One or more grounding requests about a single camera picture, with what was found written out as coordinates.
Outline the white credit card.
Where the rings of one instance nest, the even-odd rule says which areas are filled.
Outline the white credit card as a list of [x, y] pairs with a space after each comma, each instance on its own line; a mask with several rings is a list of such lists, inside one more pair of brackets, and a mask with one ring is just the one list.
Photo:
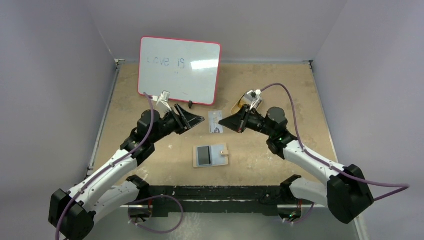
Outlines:
[[222, 111], [221, 110], [214, 110], [208, 112], [208, 125], [209, 125], [209, 132], [211, 134], [222, 134], [224, 129], [219, 124], [219, 121], [222, 120]]

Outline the black credit card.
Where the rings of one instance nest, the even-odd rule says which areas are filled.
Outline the black credit card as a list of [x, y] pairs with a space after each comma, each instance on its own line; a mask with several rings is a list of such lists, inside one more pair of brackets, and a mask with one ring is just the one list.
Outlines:
[[212, 164], [210, 146], [199, 146], [196, 148], [197, 166], [209, 166]]

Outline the beige card holder wallet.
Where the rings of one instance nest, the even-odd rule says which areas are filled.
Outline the beige card holder wallet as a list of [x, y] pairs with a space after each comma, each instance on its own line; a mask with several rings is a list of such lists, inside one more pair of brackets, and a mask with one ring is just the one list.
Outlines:
[[[210, 146], [211, 165], [197, 166], [197, 147]], [[212, 145], [197, 145], [193, 147], [193, 167], [211, 168], [229, 165], [230, 152], [226, 143]]]

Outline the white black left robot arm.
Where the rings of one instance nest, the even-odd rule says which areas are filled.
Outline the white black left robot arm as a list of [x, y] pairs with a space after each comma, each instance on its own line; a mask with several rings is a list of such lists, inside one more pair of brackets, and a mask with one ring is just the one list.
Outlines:
[[176, 104], [164, 117], [153, 108], [144, 111], [112, 158], [91, 176], [65, 191], [58, 189], [50, 199], [49, 223], [55, 238], [83, 240], [94, 225], [122, 205], [142, 205], [150, 198], [150, 185], [137, 175], [122, 185], [116, 182], [139, 167], [155, 151], [155, 143], [172, 133], [182, 135], [204, 121]]

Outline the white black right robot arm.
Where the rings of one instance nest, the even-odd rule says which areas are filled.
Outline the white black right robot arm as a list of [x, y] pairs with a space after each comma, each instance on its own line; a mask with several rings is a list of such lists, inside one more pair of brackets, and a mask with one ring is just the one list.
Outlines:
[[318, 180], [309, 181], [300, 175], [288, 178], [281, 184], [280, 196], [284, 202], [307, 200], [325, 206], [343, 224], [352, 222], [375, 202], [362, 170], [354, 164], [344, 166], [327, 158], [318, 161], [312, 157], [314, 151], [301, 145], [299, 138], [288, 130], [283, 109], [271, 107], [262, 116], [244, 105], [218, 123], [239, 134], [249, 129], [266, 135], [266, 144], [274, 155], [301, 167]]

